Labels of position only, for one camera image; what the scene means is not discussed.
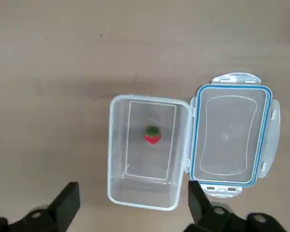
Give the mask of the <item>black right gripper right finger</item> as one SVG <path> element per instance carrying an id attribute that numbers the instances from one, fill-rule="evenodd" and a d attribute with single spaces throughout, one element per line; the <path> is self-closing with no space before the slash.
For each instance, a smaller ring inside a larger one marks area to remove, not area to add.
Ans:
<path id="1" fill-rule="evenodd" d="M 193 218 L 186 232 L 285 232 L 272 216 L 250 213 L 245 219 L 221 205 L 213 205 L 198 181 L 188 183 L 188 206 Z"/>

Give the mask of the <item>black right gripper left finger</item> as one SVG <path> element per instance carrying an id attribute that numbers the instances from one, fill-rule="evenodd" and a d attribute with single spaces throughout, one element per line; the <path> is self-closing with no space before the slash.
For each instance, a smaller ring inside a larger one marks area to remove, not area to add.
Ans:
<path id="1" fill-rule="evenodd" d="M 79 209 L 79 183 L 70 182 L 48 207 L 35 209 L 12 224 L 0 217 L 0 232 L 65 232 Z"/>

